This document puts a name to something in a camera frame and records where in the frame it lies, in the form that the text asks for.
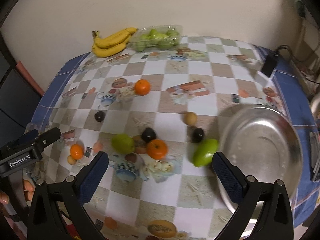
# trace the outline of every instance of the plastic container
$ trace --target plastic container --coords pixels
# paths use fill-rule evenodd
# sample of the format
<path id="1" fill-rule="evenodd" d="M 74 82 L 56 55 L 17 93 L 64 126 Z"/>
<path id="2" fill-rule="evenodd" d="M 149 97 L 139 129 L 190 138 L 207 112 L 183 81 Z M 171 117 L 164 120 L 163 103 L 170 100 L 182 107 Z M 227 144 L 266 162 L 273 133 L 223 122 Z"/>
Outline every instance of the plastic container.
<path id="1" fill-rule="evenodd" d="M 168 50 L 180 44 L 181 25 L 161 25 L 139 29 L 130 39 L 136 52 L 145 50 Z"/>

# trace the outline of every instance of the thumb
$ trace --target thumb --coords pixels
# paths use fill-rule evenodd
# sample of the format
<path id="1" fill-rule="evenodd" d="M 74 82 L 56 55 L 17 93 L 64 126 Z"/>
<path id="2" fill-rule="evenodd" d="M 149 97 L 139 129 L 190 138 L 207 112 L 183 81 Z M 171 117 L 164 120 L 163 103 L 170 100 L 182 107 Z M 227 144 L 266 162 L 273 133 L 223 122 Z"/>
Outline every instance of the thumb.
<path id="1" fill-rule="evenodd" d="M 3 191 L 0 191 L 0 203 L 2 203 L 2 204 L 8 204 L 9 203 L 9 197 Z"/>

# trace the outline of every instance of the checkered tablecloth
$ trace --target checkered tablecloth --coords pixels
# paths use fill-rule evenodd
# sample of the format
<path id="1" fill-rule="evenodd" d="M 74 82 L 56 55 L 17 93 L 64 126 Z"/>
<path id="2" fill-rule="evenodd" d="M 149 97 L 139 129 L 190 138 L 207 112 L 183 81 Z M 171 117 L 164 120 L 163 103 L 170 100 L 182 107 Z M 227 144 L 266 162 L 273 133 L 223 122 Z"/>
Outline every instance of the checkered tablecloth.
<path id="1" fill-rule="evenodd" d="M 113 64 L 108 60 L 117 55 L 101 59 L 87 54 L 77 70 L 70 71 L 71 78 L 62 88 L 61 96 L 50 107 L 50 128 L 58 127 L 62 133 L 74 129 L 76 139 L 85 147 L 92 147 L 100 141 L 103 151 L 108 154 L 114 152 L 110 140 L 115 134 L 135 136 L 140 134 L 140 127 L 134 120 L 147 123 L 166 142 L 168 155 L 174 155 L 179 162 L 180 172 L 160 183 L 153 178 L 123 182 L 115 175 L 113 167 L 107 169 L 92 201 L 85 207 L 112 217 L 117 221 L 120 233 L 121 230 L 146 232 L 148 223 L 162 219 L 172 222 L 178 231 L 185 231 L 190 237 L 210 239 L 217 236 L 231 217 L 220 198 L 215 174 L 208 167 L 196 168 L 190 162 L 196 145 L 190 142 L 190 129 L 183 123 L 181 113 L 195 112 L 198 115 L 197 126 L 204 129 L 208 138 L 219 140 L 234 114 L 230 110 L 232 106 L 239 108 L 242 104 L 264 102 L 266 95 L 253 80 L 261 67 L 261 59 L 254 46 L 241 41 L 183 37 L 179 45 L 182 47 L 203 54 L 176 61 L 173 59 L 175 50 L 157 51 L 150 55 L 150 52 L 136 53 L 128 48 L 119 55 L 128 53 L 130 56 Z M 242 62 L 226 57 L 239 54 L 245 54 L 252 64 L 243 66 Z M 102 107 L 97 94 L 106 91 L 118 78 L 125 78 L 128 82 L 146 79 L 151 83 L 151 91 L 126 103 L 115 102 Z M 177 105 L 165 91 L 195 80 L 200 80 L 210 94 L 193 98 L 186 105 Z M 268 86 L 276 91 L 273 83 Z M 72 88 L 76 88 L 75 95 L 63 98 L 62 94 Z M 92 88 L 95 92 L 84 97 Z M 246 91 L 248 97 L 240 97 L 240 104 L 233 103 L 231 95 L 239 94 L 239 90 Z M 286 114 L 281 104 L 280 99 L 278 107 Z M 105 120 L 100 123 L 94 119 L 98 109 L 106 113 Z M 68 175 L 79 172 L 82 166 L 68 164 L 68 155 L 69 147 L 60 149 L 58 143 L 45 149 L 44 169 L 48 183 L 61 182 Z M 92 159 L 92 155 L 83 157 L 81 163 L 85 165 Z M 105 236 L 112 239 L 114 232 L 106 227 L 103 230 Z"/>

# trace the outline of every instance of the bunch of bananas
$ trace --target bunch of bananas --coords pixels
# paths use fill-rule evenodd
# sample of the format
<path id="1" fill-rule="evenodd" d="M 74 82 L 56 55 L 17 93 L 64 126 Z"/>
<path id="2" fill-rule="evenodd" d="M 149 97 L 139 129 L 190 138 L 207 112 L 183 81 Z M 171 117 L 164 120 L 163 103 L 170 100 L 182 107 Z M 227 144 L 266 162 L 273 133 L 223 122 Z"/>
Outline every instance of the bunch of bananas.
<path id="1" fill-rule="evenodd" d="M 117 54 L 125 49 L 132 34 L 137 30 L 138 29 L 134 27 L 126 28 L 104 39 L 99 37 L 99 31 L 93 31 L 92 52 L 97 57 L 109 57 Z"/>

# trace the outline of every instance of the beige wall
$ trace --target beige wall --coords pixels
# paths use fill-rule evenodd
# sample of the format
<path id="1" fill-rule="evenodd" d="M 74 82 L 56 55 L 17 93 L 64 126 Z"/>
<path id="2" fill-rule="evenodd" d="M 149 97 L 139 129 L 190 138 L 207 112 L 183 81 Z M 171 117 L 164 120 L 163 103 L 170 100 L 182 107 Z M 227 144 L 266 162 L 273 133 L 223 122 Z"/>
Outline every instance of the beige wall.
<path id="1" fill-rule="evenodd" d="M 294 45 L 300 28 L 291 0 L 20 0 L 1 32 L 45 90 L 66 61 L 90 51 L 92 30 L 165 24 L 271 49 Z"/>

